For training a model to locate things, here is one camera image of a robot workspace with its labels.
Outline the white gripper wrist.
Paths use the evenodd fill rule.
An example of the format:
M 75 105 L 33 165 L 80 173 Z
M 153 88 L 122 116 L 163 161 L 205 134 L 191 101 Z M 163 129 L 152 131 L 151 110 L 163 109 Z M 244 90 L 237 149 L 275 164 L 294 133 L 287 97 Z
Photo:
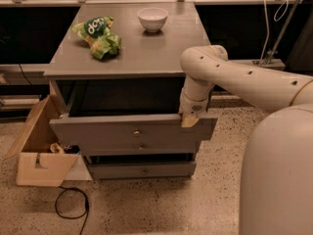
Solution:
M 179 106 L 179 114 L 182 115 L 181 126 L 190 128 L 196 125 L 199 121 L 199 116 L 205 112 L 207 104 L 208 99 L 197 101 L 181 93 Z

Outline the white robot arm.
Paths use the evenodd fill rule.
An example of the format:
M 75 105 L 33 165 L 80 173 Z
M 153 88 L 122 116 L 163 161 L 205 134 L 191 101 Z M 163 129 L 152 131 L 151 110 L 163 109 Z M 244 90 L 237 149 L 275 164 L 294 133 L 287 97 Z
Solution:
M 243 159 L 239 235 L 313 235 L 313 80 L 309 75 L 234 63 L 220 45 L 180 58 L 182 125 L 195 125 L 218 85 L 267 111 Z

